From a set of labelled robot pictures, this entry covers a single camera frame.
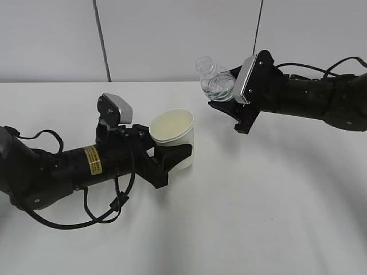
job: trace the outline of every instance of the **cup rim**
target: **cup rim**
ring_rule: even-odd
[[[184,132],[182,132],[182,133],[180,133],[179,135],[177,135],[177,136],[174,136],[174,137],[171,137],[170,139],[157,139],[157,138],[155,138],[153,135],[152,135],[152,133],[151,133],[151,125],[153,124],[153,122],[156,120],[156,119],[158,119],[159,117],[161,117],[161,116],[163,116],[164,114],[166,114],[166,113],[168,113],[168,112],[171,112],[171,111],[185,111],[185,112],[187,112],[187,113],[189,113],[190,115],[191,115],[191,117],[192,117],[192,120],[191,120],[191,123],[190,123],[190,126],[184,131]],[[150,134],[150,136],[151,136],[151,138],[154,140],[154,141],[156,141],[156,142],[159,142],[159,143],[168,143],[168,142],[173,142],[173,141],[175,141],[175,140],[177,140],[177,139],[179,139],[179,138],[181,138],[181,137],[183,137],[183,136],[185,136],[187,133],[189,133],[191,130],[192,130],[192,128],[194,127],[194,115],[189,111],[189,110],[187,110],[187,109],[183,109],[183,108],[174,108],[174,109],[168,109],[168,110],[166,110],[166,111],[164,111],[163,113],[161,113],[161,114],[159,114],[158,116],[156,116],[153,120],[152,120],[152,122],[150,123],[150,126],[149,126],[149,134]]]

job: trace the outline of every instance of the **plastic bottle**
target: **plastic bottle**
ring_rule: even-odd
[[[201,88],[210,100],[228,101],[232,98],[236,79],[229,70],[218,66],[209,56],[199,58],[196,69],[200,74]]]

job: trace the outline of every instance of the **white wall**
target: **white wall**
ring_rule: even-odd
[[[90,0],[2,0],[0,82],[107,81]]]
[[[198,79],[209,55],[232,67],[250,56],[259,0],[106,0],[98,2],[113,81]]]
[[[265,1],[257,49],[268,49],[275,64],[300,62],[323,69],[349,56],[367,60],[366,10],[365,0]],[[321,75],[295,67],[282,70]],[[335,72],[362,74],[366,69],[347,61]]]
[[[204,54],[251,55],[260,0],[97,0],[112,81],[196,80]],[[327,68],[367,59],[364,0],[264,1],[257,51]],[[92,0],[3,0],[0,82],[107,81]],[[307,69],[285,72],[318,77]],[[355,61],[336,70],[364,73]]]

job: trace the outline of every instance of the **cable connector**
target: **cable connector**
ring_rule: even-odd
[[[127,201],[128,201],[128,195],[126,195],[124,192],[120,192],[120,206],[122,207]],[[119,211],[119,201],[117,198],[115,198],[110,203],[110,208],[115,212]]]

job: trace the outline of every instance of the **black cable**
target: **black cable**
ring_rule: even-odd
[[[111,222],[117,220],[117,218],[121,214],[121,208],[122,208],[124,202],[126,201],[126,200],[122,201],[122,197],[123,196],[127,197],[128,194],[130,193],[131,189],[132,189],[132,186],[134,185],[135,175],[136,175],[135,157],[134,157],[134,152],[132,150],[132,146],[131,146],[131,144],[129,143],[128,140],[126,140],[126,145],[127,145],[127,148],[129,149],[129,152],[130,152],[131,175],[130,175],[130,180],[129,180],[129,183],[128,183],[128,186],[127,186],[125,192],[120,192],[118,172],[116,171],[116,173],[115,173],[114,182],[115,182],[115,190],[116,190],[116,199],[117,199],[117,203],[118,203],[118,214],[115,217],[113,217],[113,218],[111,218],[107,221],[104,221],[103,219],[100,219],[100,218],[96,218],[92,214],[92,212],[90,211],[90,209],[88,207],[88,201],[87,201],[88,188],[87,187],[82,188],[83,191],[84,191],[84,196],[83,196],[83,198],[84,198],[83,199],[83,201],[84,201],[84,210],[88,214],[88,216],[95,222],[98,222],[98,223],[111,223]]]
[[[119,187],[119,176],[116,173],[114,176],[114,182],[115,182],[115,190],[116,190],[116,197],[118,197],[118,214],[116,216],[114,216],[113,218],[104,221],[103,219],[97,218],[95,217],[91,210],[88,207],[88,188],[87,187],[82,187],[81,189],[84,191],[84,195],[83,195],[83,205],[84,205],[84,210],[85,212],[88,214],[88,216],[95,222],[97,223],[111,223],[114,222],[115,220],[117,220],[117,218],[120,216],[121,214],[121,199],[119,198],[119,194],[120,194],[120,187]]]
[[[339,66],[340,64],[342,64],[343,62],[347,61],[347,60],[350,60],[350,59],[355,59],[357,60],[363,67],[367,68],[367,63],[360,57],[357,57],[357,56],[351,56],[351,57],[347,57],[347,58],[344,58],[342,59],[341,61],[338,61],[337,63],[335,63],[333,66],[331,66],[329,69],[327,69],[325,71],[325,74],[323,75],[323,79],[327,77],[328,74],[332,74],[331,71]]]
[[[277,65],[275,67],[276,68],[280,68],[280,67],[284,67],[284,66],[304,67],[304,68],[308,68],[308,69],[312,69],[312,70],[317,70],[319,72],[326,73],[326,74],[329,74],[329,75],[332,75],[332,76],[339,76],[336,73],[331,73],[331,72],[328,72],[327,70],[323,70],[323,69],[320,69],[320,68],[317,68],[317,67],[314,67],[314,66],[310,66],[310,65],[306,65],[306,64],[301,64],[301,63],[282,63],[282,64],[279,64],[279,65]]]
[[[255,48],[256,48],[256,42],[257,42],[257,34],[259,33],[259,26],[260,26],[260,18],[261,18],[261,13],[263,12],[263,3],[264,3],[264,0],[261,0],[260,10],[259,10],[259,17],[257,19],[257,27],[256,27],[255,40],[253,42],[252,55],[255,54]]]
[[[132,189],[132,186],[134,185],[135,182],[135,175],[136,175],[136,165],[135,165],[135,156],[134,156],[134,152],[132,150],[132,146],[128,143],[128,141],[126,141],[127,143],[127,148],[130,152],[130,157],[131,157],[131,176],[130,176],[130,181],[128,183],[128,186],[125,190],[125,195],[128,195]]]
[[[12,136],[15,136],[19,139],[25,139],[25,140],[32,140],[32,139],[36,139],[38,138],[42,133],[50,133],[58,142],[58,151],[55,155],[59,155],[63,152],[63,149],[64,149],[64,141],[63,139],[61,138],[61,136],[56,133],[55,131],[53,130],[49,130],[49,129],[46,129],[46,130],[42,130],[38,133],[36,133],[35,136],[32,136],[32,137],[25,137],[25,136],[21,136],[21,133],[13,128],[13,127],[9,127],[9,126],[4,126],[4,128],[12,135]]]

